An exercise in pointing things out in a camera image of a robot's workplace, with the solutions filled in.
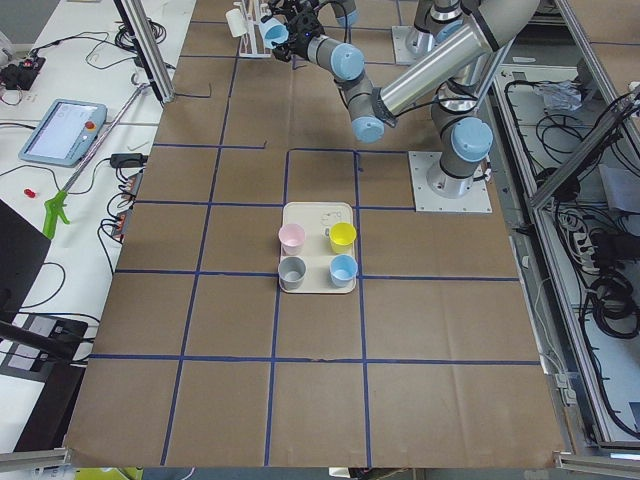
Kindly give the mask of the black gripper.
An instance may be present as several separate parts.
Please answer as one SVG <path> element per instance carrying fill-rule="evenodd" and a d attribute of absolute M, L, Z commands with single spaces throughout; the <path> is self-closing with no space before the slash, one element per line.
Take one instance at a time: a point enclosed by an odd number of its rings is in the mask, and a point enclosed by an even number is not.
<path fill-rule="evenodd" d="M 272 52 L 277 60 L 289 62 L 293 55 L 309 59 L 308 47 L 314 38 L 320 36 L 320 22 L 313 9 L 293 10 L 283 13 L 288 37 L 277 42 Z"/>

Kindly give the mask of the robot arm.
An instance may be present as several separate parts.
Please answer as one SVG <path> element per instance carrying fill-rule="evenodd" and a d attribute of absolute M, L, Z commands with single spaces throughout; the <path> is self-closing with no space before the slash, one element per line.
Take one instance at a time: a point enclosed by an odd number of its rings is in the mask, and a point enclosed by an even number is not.
<path fill-rule="evenodd" d="M 493 144 L 491 128 L 475 110 L 493 81 L 500 58 L 534 16 L 535 1 L 422 1 L 414 28 L 433 46 L 385 86 L 366 74 L 363 53 L 329 37 L 318 18 L 323 1 L 270 1 L 260 28 L 276 59 L 298 56 L 328 71 L 341 94 L 356 139 L 379 141 L 386 128 L 424 106 L 442 141 L 425 180 L 437 196 L 458 200 L 478 182 L 475 172 Z"/>
<path fill-rule="evenodd" d="M 359 18 L 356 3 L 352 0 L 285 0 L 268 1 L 267 5 L 273 15 L 283 16 L 287 20 L 292 20 L 296 14 L 305 9 L 319 13 L 326 6 L 331 7 L 337 23 L 341 27 L 351 27 Z"/>

